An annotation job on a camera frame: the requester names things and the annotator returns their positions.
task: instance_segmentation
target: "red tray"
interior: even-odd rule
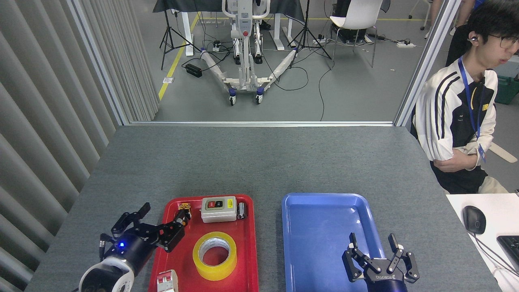
[[[247,218],[233,222],[204,223],[200,214],[202,199],[200,196],[184,197],[171,200],[164,209],[163,223],[173,220],[181,203],[191,204],[192,218],[185,228],[185,236],[172,252],[167,253],[157,248],[153,262],[152,276],[148,292],[157,292],[157,275],[167,270],[175,270],[179,278],[179,292],[258,292],[258,269],[256,258],[256,229],[254,227],[254,206],[252,199],[244,194],[234,194],[236,204],[247,205]],[[209,281],[200,276],[193,262],[193,247],[196,241],[212,231],[229,234],[236,243],[238,261],[233,272],[220,281]]]

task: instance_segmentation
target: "black tablecloth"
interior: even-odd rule
[[[222,0],[157,0],[153,12],[175,9],[182,12],[222,11]],[[299,0],[271,0],[270,13],[281,13],[301,23],[305,21]]]

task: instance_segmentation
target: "green container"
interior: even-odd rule
[[[519,81],[512,77],[498,76],[497,103],[509,104],[517,93],[519,93]]]

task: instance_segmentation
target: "lanyard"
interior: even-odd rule
[[[461,61],[461,58],[458,59],[458,66],[459,71],[461,72],[461,78],[463,79],[463,84],[465,85],[465,93],[467,94],[467,105],[469,106],[469,115],[470,115],[470,122],[472,124],[472,129],[476,133],[476,140],[480,137],[480,114],[481,114],[481,108],[483,105],[483,92],[485,91],[485,86],[483,86],[483,89],[481,91],[481,99],[480,99],[480,110],[477,112],[477,123],[474,122],[474,114],[471,107],[471,98],[470,98],[470,89],[469,89],[469,82],[467,81],[467,73],[465,71],[465,67],[463,66],[463,62]]]

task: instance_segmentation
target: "patient lift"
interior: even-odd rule
[[[290,51],[269,77],[258,78],[254,72],[254,64],[263,63],[263,38],[260,33],[260,23],[270,12],[270,0],[222,0],[222,11],[231,18],[231,37],[236,64],[239,64],[238,78],[227,78],[220,67],[214,62],[211,54],[201,48],[203,58],[211,72],[222,81],[229,92],[230,105],[236,103],[236,90],[256,91],[255,101],[260,104],[263,93],[288,68],[296,54],[296,49]],[[254,38],[254,54],[251,52],[250,37]]]

